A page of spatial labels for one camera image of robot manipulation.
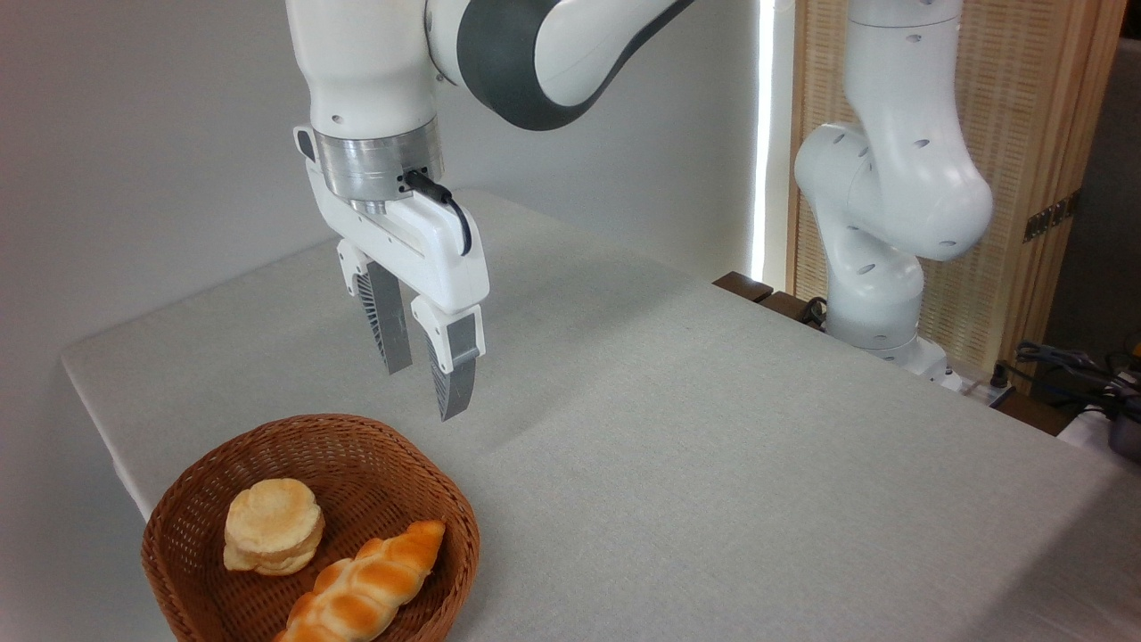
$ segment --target light strip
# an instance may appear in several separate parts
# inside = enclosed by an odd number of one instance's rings
[[[759,0],[756,59],[756,176],[753,193],[753,238],[748,276],[763,279],[767,174],[769,170],[769,136],[772,114],[772,48],[775,0]]]

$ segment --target table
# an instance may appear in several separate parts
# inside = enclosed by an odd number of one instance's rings
[[[350,413],[476,511],[453,640],[1141,634],[1133,476],[599,237],[459,198],[492,293],[475,398],[447,423],[423,342],[383,374],[331,244],[65,351],[144,515],[226,439]]]

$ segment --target woven wooden panel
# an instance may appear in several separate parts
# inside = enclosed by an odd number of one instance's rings
[[[800,15],[796,146],[824,122],[855,119],[843,97],[847,3],[810,0]],[[1049,314],[1049,296],[1039,290],[1052,292],[1057,266],[1046,261],[1043,278],[1034,282],[1025,275],[1036,274],[1045,257],[1057,255],[1060,265],[1054,238],[1065,229],[1052,230],[1042,247],[1026,249],[1023,229],[1031,214],[1078,186],[1108,73],[1103,47],[1094,44],[1123,9],[1122,0],[964,2],[958,113],[971,156],[994,193],[995,212],[970,253],[949,262],[923,261],[920,333],[953,358],[988,368],[1006,348],[1004,341],[1014,341],[1015,326],[1027,330],[1027,314],[1043,319]],[[826,295],[815,219],[802,195],[793,206],[792,290],[801,298]]]

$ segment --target biscuit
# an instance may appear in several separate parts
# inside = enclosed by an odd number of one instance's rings
[[[229,570],[292,575],[313,559],[324,527],[307,486],[293,479],[260,481],[229,505],[222,563]]]

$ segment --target bread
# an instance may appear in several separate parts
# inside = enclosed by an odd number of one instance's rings
[[[444,522],[414,522],[404,535],[370,539],[356,558],[321,571],[273,642],[369,642],[407,604],[436,564]]]
[[[229,504],[222,563],[232,571],[292,575],[313,559],[324,529],[309,487],[293,479],[260,481]]]

